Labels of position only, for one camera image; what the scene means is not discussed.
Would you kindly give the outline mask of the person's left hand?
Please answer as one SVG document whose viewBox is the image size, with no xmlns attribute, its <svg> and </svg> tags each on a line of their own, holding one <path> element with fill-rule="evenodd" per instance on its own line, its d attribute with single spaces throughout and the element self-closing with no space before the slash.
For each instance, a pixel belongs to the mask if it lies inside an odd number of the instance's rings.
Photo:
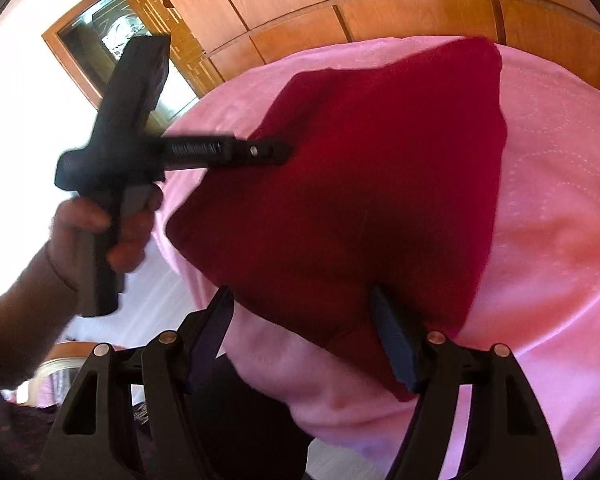
<svg viewBox="0 0 600 480">
<path fill-rule="evenodd" d="M 130 273 L 143 263 L 156 212 L 162 202 L 161 188 L 153 184 L 140 211 L 122 220 L 119 241 L 107 252 L 112 270 L 119 274 Z M 58 206 L 45 251 L 56 274 L 76 292 L 80 274 L 79 236 L 83 233 L 102 234 L 110 228 L 111 222 L 106 211 L 84 197 L 70 198 Z"/>
</svg>

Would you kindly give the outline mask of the person's left forearm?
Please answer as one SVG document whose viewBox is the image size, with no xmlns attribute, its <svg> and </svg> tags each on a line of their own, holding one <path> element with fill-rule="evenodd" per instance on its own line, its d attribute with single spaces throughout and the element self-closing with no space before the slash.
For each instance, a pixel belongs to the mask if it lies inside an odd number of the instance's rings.
<svg viewBox="0 0 600 480">
<path fill-rule="evenodd" d="M 76 316 L 78 294 L 55 272 L 41 248 L 0 296 L 0 387 L 31 378 Z"/>
</svg>

